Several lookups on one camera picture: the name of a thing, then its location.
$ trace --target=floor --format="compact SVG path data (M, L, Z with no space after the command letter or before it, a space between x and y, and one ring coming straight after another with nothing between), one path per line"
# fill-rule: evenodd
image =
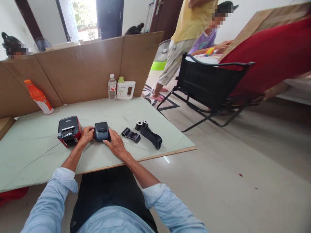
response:
M147 84L152 87L160 74L151 71ZM163 113L180 130L202 119L177 98L170 99L180 107ZM197 150L142 165L211 233L311 232L310 119L310 106L271 99L248 108L225 128L205 122L185 133ZM22 229L44 187L30 187L25 198L0 208L0 232ZM76 199L77 194L68 195L62 232L69 232ZM159 232L168 232L152 214Z

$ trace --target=wall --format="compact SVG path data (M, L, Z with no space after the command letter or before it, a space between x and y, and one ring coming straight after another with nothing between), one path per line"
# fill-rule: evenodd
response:
M140 23L146 24L149 4L154 0L124 0L122 35Z
M14 0L0 0L0 32L14 36L28 48L34 48L35 41ZM7 59L6 51L2 47L3 39L0 39L0 61Z
M55 0L28 0L40 31L52 45L67 42Z
M252 16L260 10L276 8L287 5L294 5L308 2L309 0L231 0L234 5L238 5L238 9L234 11L223 25L218 29L215 44L225 40L235 39L240 31L244 28Z

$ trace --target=red cloth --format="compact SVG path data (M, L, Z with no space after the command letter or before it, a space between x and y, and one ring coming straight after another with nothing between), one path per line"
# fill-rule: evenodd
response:
M28 189L29 187L25 187L0 193L0 206L10 200L17 200L23 198L27 194Z
M260 31L239 44L220 64L250 61L256 64L231 96L263 93L285 79L311 71L311 19Z

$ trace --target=wooden table edge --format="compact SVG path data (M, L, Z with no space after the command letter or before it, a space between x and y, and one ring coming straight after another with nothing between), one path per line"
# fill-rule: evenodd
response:
M150 157L143 158L143 159L140 159L140 160L137 160L137 161L141 162L141 161L145 161L145 160L156 159L156 158L160 158L160 157L163 157L163 156L179 154L179 153L188 152L188 151L197 150L197 149L198 149L197 146L191 146L191 147L186 147L186 148L182 148L182 149L179 149L179 150L174 150L174 151L163 153L163 154L159 154L159 155L150 156ZM109 168L114 168L114 167L119 167L119 166L123 166L123 165L124 165L124 163L121 163L121 164L116 164L116 165L112 165L112 166L108 166L108 167L104 167L104 168L93 169L93 170L90 170L90 171L87 171L87 172L78 173L78 174L86 174L86 173L91 173L91 172L97 172L97 171L101 171L101 170L105 170L105 169L109 169Z

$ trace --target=light green tabletop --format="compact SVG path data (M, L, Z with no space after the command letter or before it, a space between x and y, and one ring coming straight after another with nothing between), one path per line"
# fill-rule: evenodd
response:
M147 120L149 128L163 140L160 150L142 135L138 144L122 137L125 148L139 161L195 149L183 133L142 97L65 105L48 116L35 112L19 117L0 141L0 192L45 183L51 178L72 150L57 139L59 120L70 116L78 116L82 128L106 121L119 134L126 127L139 133L135 130L136 122ZM120 164L105 144L93 140L84 150L76 174Z

